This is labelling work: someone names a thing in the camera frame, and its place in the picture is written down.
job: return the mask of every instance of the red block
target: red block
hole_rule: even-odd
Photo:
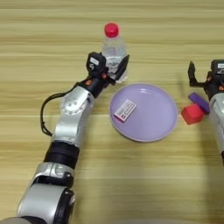
[[[202,111],[200,106],[198,106],[198,104],[194,103],[190,106],[184,107],[181,115],[184,117],[186,123],[190,125],[200,122],[204,115],[204,112]]]

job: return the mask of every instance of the red bottle cap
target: red bottle cap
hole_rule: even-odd
[[[118,36],[119,27],[117,24],[109,23],[105,25],[104,31],[108,38],[115,38]]]

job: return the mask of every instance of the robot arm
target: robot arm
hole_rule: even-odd
[[[188,69],[190,86],[204,88],[208,96],[209,118],[224,163],[224,60],[215,59],[212,61],[211,71],[208,72],[205,82],[197,82],[194,73],[195,66],[191,62]]]
[[[108,84],[116,84],[128,65],[120,63],[115,80],[108,75],[106,59],[96,52],[88,55],[88,77],[65,94],[60,119],[44,162],[38,166],[17,210],[17,218],[1,224],[68,224],[74,207],[74,169],[78,161],[87,119],[95,98]]]

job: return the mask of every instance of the water bottle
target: water bottle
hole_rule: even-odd
[[[127,56],[126,43],[123,38],[119,36],[119,27],[117,24],[109,23],[105,25],[105,39],[102,43],[102,55],[107,59],[106,66],[108,67],[108,74],[112,79],[122,59]],[[122,77],[117,81],[122,83],[128,78],[127,70]]]

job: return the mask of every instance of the table surface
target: table surface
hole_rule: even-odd
[[[18,202],[50,139],[39,109],[53,93],[87,75],[89,52],[102,47],[103,26],[115,21],[127,40],[129,79],[108,87],[89,118],[77,165],[76,224],[223,223],[224,169],[206,116],[187,126],[181,115],[164,140],[137,143],[109,121],[115,91],[132,83],[157,85],[177,103],[190,102],[187,68],[203,81],[224,57],[222,0],[9,0],[0,2],[0,219]],[[59,101],[47,106],[53,130]]]

